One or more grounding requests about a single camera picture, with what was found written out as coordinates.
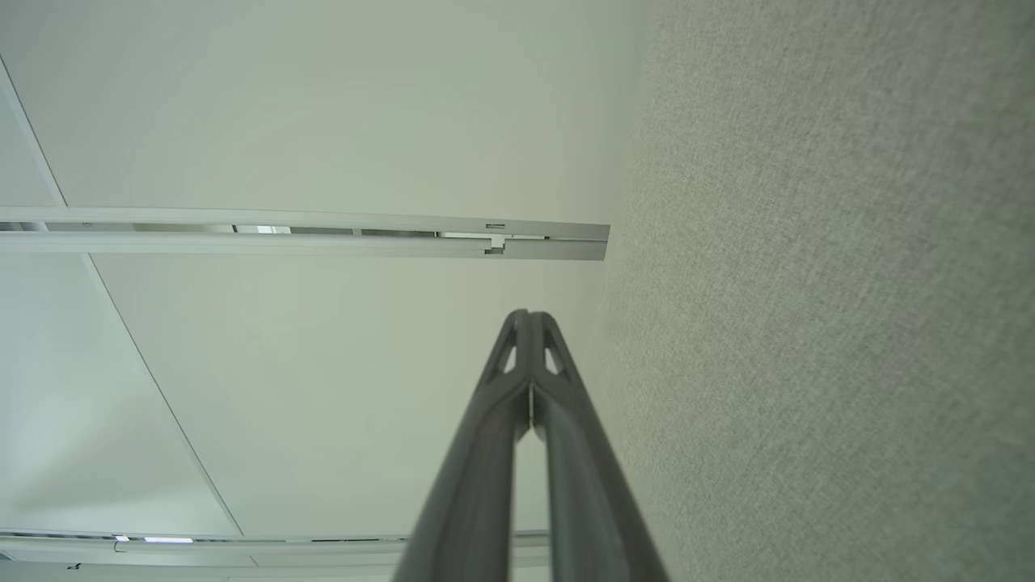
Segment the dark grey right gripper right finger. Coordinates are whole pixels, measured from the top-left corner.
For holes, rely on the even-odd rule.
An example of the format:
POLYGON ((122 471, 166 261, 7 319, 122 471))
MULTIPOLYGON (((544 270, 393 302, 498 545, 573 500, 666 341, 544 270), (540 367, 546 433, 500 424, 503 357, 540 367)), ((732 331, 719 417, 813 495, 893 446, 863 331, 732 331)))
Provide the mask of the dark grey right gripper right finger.
POLYGON ((669 579, 555 318, 531 316, 532 423, 548 452, 555 581, 669 579))

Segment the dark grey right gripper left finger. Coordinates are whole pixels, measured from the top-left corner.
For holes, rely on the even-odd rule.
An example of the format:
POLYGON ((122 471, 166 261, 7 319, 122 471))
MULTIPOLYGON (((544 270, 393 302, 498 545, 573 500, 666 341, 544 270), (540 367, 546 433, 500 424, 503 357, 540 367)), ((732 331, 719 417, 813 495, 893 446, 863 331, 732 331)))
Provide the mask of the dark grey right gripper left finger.
POLYGON ((530 420, 531 314, 508 314, 395 581, 509 581, 515 445, 530 420))

